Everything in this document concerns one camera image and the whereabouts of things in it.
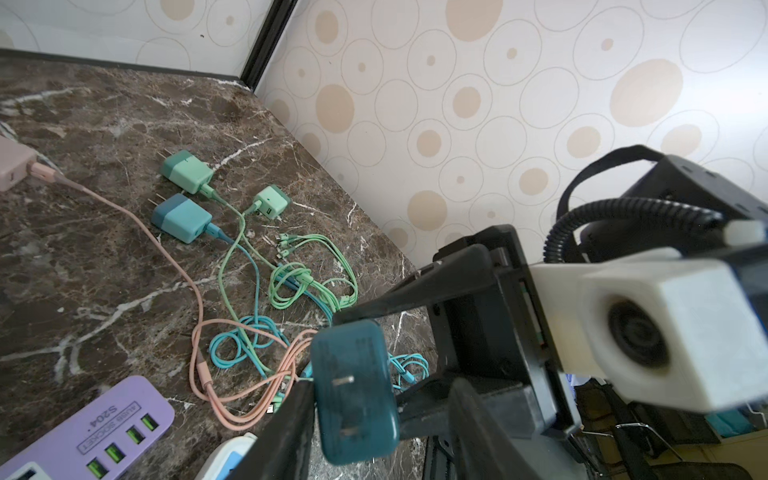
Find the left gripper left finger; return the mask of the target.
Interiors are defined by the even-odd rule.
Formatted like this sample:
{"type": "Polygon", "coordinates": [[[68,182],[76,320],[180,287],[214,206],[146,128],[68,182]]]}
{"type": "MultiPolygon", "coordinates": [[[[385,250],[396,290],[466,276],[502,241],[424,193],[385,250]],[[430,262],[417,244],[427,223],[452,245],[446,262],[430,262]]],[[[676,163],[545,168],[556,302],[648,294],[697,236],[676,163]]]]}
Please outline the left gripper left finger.
{"type": "Polygon", "coordinates": [[[314,425],[314,385],[300,381],[228,479],[307,479],[314,425]]]}

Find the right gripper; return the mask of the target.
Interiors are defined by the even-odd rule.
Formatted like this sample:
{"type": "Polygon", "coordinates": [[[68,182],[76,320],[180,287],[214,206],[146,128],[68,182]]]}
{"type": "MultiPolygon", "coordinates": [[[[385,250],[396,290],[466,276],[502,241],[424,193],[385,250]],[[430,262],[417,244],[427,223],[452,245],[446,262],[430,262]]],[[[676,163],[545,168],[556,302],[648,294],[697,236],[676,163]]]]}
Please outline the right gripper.
{"type": "Polygon", "coordinates": [[[579,414],[518,233],[498,225],[442,248],[384,295],[341,310],[333,325],[426,306],[437,371],[396,395],[402,440],[446,435],[453,382],[466,380],[510,438],[567,438],[579,414]]]}

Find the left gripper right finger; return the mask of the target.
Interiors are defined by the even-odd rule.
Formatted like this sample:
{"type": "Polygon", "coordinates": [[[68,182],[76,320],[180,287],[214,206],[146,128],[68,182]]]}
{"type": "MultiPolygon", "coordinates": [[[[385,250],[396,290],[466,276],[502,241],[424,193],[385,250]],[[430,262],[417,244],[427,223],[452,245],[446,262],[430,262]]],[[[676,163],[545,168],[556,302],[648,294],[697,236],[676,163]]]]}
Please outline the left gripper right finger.
{"type": "Polygon", "coordinates": [[[465,379],[451,385],[448,418],[458,479],[540,479],[465,379]]]}

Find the dark green charger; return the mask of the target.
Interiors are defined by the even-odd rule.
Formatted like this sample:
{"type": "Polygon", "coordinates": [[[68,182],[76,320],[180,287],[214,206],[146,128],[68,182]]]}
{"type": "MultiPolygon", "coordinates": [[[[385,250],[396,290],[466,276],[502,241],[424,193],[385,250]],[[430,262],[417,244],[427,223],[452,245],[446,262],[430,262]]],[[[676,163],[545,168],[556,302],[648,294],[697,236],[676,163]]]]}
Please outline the dark green charger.
{"type": "Polygon", "coordinates": [[[201,194],[206,198],[213,196],[210,181],[214,171],[187,150],[168,156],[161,165],[161,174],[189,194],[201,194]]]}

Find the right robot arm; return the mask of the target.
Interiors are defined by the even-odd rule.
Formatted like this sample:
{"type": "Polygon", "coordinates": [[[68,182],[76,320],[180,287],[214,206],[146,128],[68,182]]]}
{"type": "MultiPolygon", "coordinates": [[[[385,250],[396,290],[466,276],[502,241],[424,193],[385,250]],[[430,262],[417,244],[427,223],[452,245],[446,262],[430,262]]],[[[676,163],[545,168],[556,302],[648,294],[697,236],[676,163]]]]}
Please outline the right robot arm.
{"type": "Polygon", "coordinates": [[[606,154],[575,183],[638,161],[652,167],[619,197],[571,207],[562,194],[539,262],[518,229],[493,225],[335,316],[345,325],[427,309],[438,367],[396,395],[401,439],[447,431],[458,379],[517,438],[578,426],[568,375],[697,413],[766,396],[766,205],[643,145],[606,154]]]}

